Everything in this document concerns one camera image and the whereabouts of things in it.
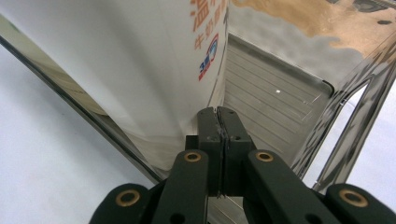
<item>brass screw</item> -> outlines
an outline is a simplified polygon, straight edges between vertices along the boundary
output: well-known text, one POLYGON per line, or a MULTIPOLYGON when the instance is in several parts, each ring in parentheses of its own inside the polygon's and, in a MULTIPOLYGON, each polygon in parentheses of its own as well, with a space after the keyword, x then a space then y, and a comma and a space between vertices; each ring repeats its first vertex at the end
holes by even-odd
POLYGON ((363 197, 363 195, 359 194, 356 191, 350 190, 350 189, 341 189, 339 193, 340 197, 342 200, 344 200, 346 203, 352 204, 357 207, 366 207, 369 205, 369 202, 367 202, 367 199, 363 197))
POLYGON ((184 155, 184 160, 190 161, 190 162, 195 162, 199 161, 201 159, 201 155, 196 152, 189 152, 186 155, 184 155))
POLYGON ((274 160, 274 157, 271 154, 266 153, 266 152, 256 153, 256 158, 259 161, 273 161, 274 160))
POLYGON ((117 195, 116 203, 117 203, 117 205, 119 205, 121 207, 128 207, 128 206, 131 206, 131 205, 134 205, 135 203, 137 203, 137 201, 139 201, 139 199, 140 199, 140 194, 137 190, 127 189, 127 190, 119 193, 119 195, 117 195), (133 194, 133 197, 132 197, 132 199, 125 201, 122 199, 122 197, 127 194, 133 194))

